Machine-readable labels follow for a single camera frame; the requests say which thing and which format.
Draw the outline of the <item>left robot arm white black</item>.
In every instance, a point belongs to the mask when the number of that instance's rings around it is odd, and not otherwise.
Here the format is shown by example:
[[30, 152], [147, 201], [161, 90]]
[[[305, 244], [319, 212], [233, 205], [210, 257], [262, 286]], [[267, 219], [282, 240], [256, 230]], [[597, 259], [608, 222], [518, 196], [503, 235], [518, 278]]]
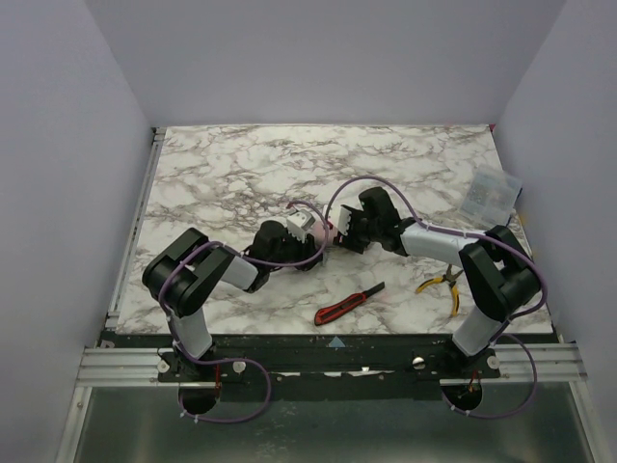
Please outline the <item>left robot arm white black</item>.
[[219, 360], [205, 356], [213, 347], [203, 314], [206, 300], [219, 283], [254, 293], [270, 275], [282, 268], [309, 271], [323, 260], [327, 222], [317, 223], [297, 211], [282, 224], [261, 224], [252, 244], [237, 252], [190, 228], [151, 261], [142, 274], [142, 284], [165, 313], [175, 352], [202, 368]]

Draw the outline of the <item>pink zippered umbrella case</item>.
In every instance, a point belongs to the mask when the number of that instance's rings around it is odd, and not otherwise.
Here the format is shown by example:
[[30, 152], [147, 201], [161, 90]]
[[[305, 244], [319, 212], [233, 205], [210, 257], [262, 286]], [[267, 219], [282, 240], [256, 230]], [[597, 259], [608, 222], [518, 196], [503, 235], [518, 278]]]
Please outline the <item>pink zippered umbrella case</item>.
[[321, 222], [316, 222], [309, 234], [313, 237], [316, 249], [321, 248], [323, 245], [327, 248], [338, 246], [339, 229], [331, 221], [328, 221], [327, 229], [323, 227]]

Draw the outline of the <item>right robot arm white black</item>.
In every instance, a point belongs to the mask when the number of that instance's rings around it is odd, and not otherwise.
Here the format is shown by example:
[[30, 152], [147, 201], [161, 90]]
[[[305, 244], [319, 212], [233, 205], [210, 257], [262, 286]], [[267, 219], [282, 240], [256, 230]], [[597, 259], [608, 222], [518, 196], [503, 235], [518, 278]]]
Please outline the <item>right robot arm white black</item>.
[[499, 329], [541, 290], [541, 281], [515, 235], [506, 227], [457, 231], [403, 218], [389, 193], [373, 187], [359, 195], [361, 207], [343, 205], [335, 244], [361, 254], [373, 243], [402, 257], [422, 257], [462, 269], [475, 308], [452, 335], [459, 356], [488, 347]]

